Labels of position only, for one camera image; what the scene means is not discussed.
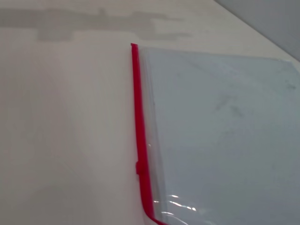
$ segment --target gray stain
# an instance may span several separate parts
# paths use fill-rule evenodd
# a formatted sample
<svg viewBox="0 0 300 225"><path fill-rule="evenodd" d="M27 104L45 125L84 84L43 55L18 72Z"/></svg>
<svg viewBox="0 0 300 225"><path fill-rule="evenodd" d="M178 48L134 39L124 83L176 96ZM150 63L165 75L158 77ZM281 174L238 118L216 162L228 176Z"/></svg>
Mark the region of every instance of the gray stain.
<svg viewBox="0 0 300 225"><path fill-rule="evenodd" d="M89 15L64 9L28 10L0 8L0 28L37 29L40 41L70 41L74 31L111 30L135 33L143 40L176 40L187 33L157 33L152 19L182 21L164 14L134 12L129 16L110 16L104 9Z"/></svg>
<svg viewBox="0 0 300 225"><path fill-rule="evenodd" d="M295 86L295 85L292 85L292 84L287 84L287 85L286 85L286 88L287 88L288 90L295 90L295 89L296 89L296 86Z"/></svg>
<svg viewBox="0 0 300 225"><path fill-rule="evenodd" d="M220 109L222 109L224 106L226 106L228 104L228 102L233 99L232 96L230 95L221 95L219 98L219 102L216 105L215 110L219 111Z"/></svg>
<svg viewBox="0 0 300 225"><path fill-rule="evenodd" d="M230 111L234 117L244 117L244 114L241 112L240 108L237 106L230 106Z"/></svg>

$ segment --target table surface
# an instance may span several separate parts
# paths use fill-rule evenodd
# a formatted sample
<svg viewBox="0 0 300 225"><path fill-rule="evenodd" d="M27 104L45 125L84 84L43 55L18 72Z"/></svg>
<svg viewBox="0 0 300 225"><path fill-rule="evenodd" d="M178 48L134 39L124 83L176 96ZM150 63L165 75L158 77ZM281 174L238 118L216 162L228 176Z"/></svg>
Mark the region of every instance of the table surface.
<svg viewBox="0 0 300 225"><path fill-rule="evenodd" d="M300 63L213 0L0 0L0 224L141 225L130 43Z"/></svg>

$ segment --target plastic folder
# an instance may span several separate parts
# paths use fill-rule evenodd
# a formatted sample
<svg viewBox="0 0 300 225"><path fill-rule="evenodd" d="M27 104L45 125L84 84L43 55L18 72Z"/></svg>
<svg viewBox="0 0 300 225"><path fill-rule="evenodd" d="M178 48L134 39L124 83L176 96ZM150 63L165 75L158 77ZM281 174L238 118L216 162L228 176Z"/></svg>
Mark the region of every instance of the plastic folder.
<svg viewBox="0 0 300 225"><path fill-rule="evenodd" d="M300 224L300 75L132 44L142 204L159 225Z"/></svg>

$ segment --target white surface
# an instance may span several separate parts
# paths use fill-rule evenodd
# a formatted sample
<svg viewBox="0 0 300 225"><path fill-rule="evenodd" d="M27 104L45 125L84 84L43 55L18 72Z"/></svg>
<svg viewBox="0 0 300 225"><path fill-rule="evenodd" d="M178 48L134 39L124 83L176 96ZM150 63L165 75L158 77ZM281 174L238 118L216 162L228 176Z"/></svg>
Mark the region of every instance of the white surface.
<svg viewBox="0 0 300 225"><path fill-rule="evenodd" d="M143 48L142 58L156 125L148 152L157 218L299 224L300 74L292 64L157 48Z"/></svg>
<svg viewBox="0 0 300 225"><path fill-rule="evenodd" d="M143 224L130 42L300 68L213 0L0 0L0 8L0 224ZM50 8L59 10L42 11ZM95 17L100 8L106 15ZM158 35L166 33L185 35Z"/></svg>

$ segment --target transparent plastic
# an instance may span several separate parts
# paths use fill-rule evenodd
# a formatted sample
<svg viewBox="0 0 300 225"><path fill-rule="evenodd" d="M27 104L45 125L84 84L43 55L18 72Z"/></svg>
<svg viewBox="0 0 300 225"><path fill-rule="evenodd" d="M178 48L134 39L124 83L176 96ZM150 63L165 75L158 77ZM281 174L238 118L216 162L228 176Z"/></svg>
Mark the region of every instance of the transparent plastic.
<svg viewBox="0 0 300 225"><path fill-rule="evenodd" d="M288 61L139 46L153 217L300 224L300 75Z"/></svg>

